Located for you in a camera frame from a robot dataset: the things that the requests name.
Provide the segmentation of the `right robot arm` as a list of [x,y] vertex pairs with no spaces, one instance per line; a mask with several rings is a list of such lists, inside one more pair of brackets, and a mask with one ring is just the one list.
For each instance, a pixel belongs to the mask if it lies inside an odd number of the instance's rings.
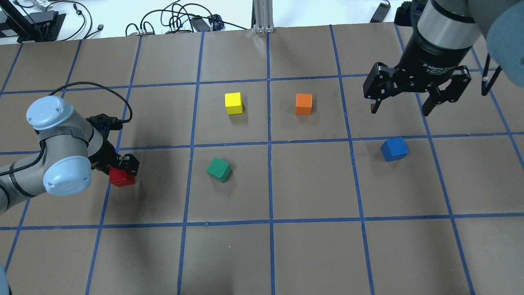
[[522,0],[412,0],[395,13],[394,23],[411,27],[412,36],[397,66],[376,62],[363,84],[375,114],[383,100],[403,92],[427,92],[422,113],[457,102],[472,80],[461,61],[483,36],[487,58],[481,94],[487,95],[504,72],[523,86]]

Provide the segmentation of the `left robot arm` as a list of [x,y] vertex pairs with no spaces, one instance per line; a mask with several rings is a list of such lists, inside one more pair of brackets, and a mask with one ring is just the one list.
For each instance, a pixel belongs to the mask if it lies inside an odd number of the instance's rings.
[[44,193],[60,197],[81,193],[90,186],[93,170],[108,175],[116,186],[134,183],[139,160],[118,154],[108,140],[125,120],[104,113],[85,118],[54,95],[33,102],[26,119],[37,134],[40,151],[1,168],[2,213]]

